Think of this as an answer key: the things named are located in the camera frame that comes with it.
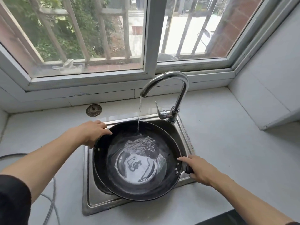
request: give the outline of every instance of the forearm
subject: forearm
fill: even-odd
[[[233,181],[220,174],[212,186],[221,193],[248,225],[285,225],[293,220]]]
[[[80,140],[68,130],[59,138],[6,167],[1,174],[22,180],[30,189],[33,203],[80,145]]]

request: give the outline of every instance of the faucet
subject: faucet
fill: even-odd
[[[157,109],[159,118],[162,120],[167,119],[167,121],[174,123],[176,121],[176,117],[179,112],[180,103],[181,103],[183,97],[185,96],[186,92],[188,91],[188,86],[189,86],[188,77],[184,73],[182,73],[180,71],[170,71],[170,72],[165,72],[161,75],[156,76],[155,78],[150,80],[144,86],[143,90],[140,93],[140,96],[144,98],[156,84],[158,84],[159,82],[164,81],[166,79],[170,79],[170,78],[181,79],[182,83],[183,83],[181,92],[179,94],[179,97],[177,98],[175,105],[171,108],[171,110],[159,111],[156,101],[155,101],[155,104],[156,104],[156,109]]]

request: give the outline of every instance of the sink basin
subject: sink basin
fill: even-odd
[[[107,128],[111,128],[118,123],[137,119],[137,117],[133,117],[105,123]],[[140,120],[155,124],[170,134],[177,143],[182,156],[195,154],[179,116],[177,116],[175,123],[170,123],[167,120],[161,120],[157,114],[141,116]],[[191,182],[194,182],[193,179],[191,179],[188,174],[182,172],[175,188]],[[85,146],[82,213],[87,216],[128,202],[130,201],[112,194],[98,179],[94,177],[93,148]]]

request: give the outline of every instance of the window pane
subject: window pane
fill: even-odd
[[[146,0],[0,0],[0,42],[31,77],[143,68]]]
[[[168,0],[158,62],[226,57],[262,0]]]

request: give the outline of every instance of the red brick wall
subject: red brick wall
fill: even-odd
[[[233,0],[230,14],[223,24],[215,45],[212,48],[210,57],[225,57],[231,50],[232,45],[247,25],[249,19],[260,5],[262,0]]]

